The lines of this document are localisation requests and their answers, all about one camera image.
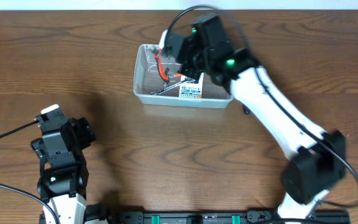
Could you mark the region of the clear plastic container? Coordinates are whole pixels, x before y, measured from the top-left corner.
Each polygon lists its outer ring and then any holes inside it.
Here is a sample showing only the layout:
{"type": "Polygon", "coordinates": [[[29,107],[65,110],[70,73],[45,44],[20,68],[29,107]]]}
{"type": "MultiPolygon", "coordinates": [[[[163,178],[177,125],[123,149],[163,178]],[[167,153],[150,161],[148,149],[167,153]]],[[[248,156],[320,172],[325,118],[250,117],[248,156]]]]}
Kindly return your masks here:
{"type": "MultiPolygon", "coordinates": [[[[226,108],[233,97],[220,86],[212,83],[209,75],[204,74],[202,98],[180,98],[179,86],[159,95],[151,95],[152,91],[162,90],[181,81],[181,76],[173,78],[168,84],[160,78],[153,49],[159,49],[155,44],[142,44],[139,47],[134,70],[134,94],[143,104],[164,106],[187,106],[197,108],[226,108]]],[[[161,57],[163,69],[169,68],[169,74],[178,73],[180,64],[173,58],[161,57]]]]}

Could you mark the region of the orange handled pliers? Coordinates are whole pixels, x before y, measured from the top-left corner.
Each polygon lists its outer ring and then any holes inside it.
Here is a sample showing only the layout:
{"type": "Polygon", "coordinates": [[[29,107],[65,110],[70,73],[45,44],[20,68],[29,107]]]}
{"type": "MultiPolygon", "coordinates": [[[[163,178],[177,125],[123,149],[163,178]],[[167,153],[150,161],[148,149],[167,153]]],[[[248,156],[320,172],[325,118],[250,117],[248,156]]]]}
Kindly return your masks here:
{"type": "Polygon", "coordinates": [[[160,58],[160,54],[162,53],[162,50],[161,49],[153,49],[153,53],[154,53],[154,59],[157,63],[158,74],[160,75],[160,78],[164,81],[164,83],[168,84],[170,79],[167,76],[167,74],[165,73],[165,70],[163,69],[163,65],[162,65],[161,58],[160,58]]]}

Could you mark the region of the silver ring wrench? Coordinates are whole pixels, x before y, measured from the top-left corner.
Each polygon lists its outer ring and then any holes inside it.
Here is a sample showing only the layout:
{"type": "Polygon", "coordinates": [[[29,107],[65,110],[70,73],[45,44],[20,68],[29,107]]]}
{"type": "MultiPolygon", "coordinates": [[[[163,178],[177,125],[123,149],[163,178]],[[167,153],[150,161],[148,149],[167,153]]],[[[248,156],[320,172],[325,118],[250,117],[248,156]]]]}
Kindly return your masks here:
{"type": "Polygon", "coordinates": [[[174,85],[168,86],[168,87],[166,87],[166,88],[164,88],[162,90],[152,91],[150,94],[151,95],[159,95],[159,94],[165,93],[167,91],[170,91],[170,90],[180,86],[181,84],[188,83],[188,82],[189,82],[189,79],[185,79],[185,80],[180,81],[180,82],[178,82],[178,83],[176,83],[174,85]]]}

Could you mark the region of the white blue cardboard box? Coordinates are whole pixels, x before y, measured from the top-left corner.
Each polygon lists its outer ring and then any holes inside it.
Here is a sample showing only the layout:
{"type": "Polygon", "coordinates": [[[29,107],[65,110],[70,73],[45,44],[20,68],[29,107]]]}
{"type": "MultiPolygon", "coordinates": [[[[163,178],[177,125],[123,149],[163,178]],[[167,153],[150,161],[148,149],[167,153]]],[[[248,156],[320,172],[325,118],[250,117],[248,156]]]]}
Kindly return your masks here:
{"type": "Polygon", "coordinates": [[[190,81],[187,77],[181,77],[181,84],[179,86],[178,96],[180,98],[191,98],[191,99],[202,98],[203,79],[204,79],[204,73],[201,73],[201,76],[198,80],[190,81]]]}

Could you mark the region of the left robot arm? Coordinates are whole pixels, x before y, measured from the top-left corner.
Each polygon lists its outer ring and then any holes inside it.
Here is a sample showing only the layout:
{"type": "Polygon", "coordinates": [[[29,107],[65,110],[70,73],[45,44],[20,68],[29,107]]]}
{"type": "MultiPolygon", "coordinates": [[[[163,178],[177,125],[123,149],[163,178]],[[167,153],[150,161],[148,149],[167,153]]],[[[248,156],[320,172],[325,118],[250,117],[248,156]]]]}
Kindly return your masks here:
{"type": "Polygon", "coordinates": [[[83,223],[89,172],[83,150],[96,140],[86,118],[69,118],[58,105],[35,118],[42,137],[30,146],[40,159],[37,190],[46,223],[83,223]]]}

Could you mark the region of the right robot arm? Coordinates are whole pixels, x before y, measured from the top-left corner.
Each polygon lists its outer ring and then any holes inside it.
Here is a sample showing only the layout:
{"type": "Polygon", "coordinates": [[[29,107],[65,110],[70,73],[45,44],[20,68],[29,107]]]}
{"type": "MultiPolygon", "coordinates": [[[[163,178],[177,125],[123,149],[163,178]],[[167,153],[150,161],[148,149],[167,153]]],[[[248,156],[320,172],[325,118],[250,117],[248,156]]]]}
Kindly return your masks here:
{"type": "Polygon", "coordinates": [[[275,223],[313,223],[317,204],[345,177],[346,141],[301,113],[270,79],[248,45],[235,48],[213,10],[195,19],[191,34],[169,27],[161,36],[162,53],[173,57],[179,72],[193,79],[202,73],[249,109],[278,142],[288,165],[281,175],[285,196],[275,223]]]}

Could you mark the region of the small black orange hammer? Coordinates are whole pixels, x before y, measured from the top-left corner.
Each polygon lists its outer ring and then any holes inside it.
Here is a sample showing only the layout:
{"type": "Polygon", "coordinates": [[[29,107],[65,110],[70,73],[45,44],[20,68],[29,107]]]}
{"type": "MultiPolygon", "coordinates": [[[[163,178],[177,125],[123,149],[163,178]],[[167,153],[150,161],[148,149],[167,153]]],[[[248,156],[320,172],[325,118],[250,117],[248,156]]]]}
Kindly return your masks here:
{"type": "Polygon", "coordinates": [[[164,71],[165,76],[166,76],[166,81],[165,81],[166,83],[168,83],[173,78],[178,78],[178,77],[182,76],[182,74],[180,74],[180,73],[169,74],[169,70],[170,70],[169,68],[166,68],[164,71]]]}

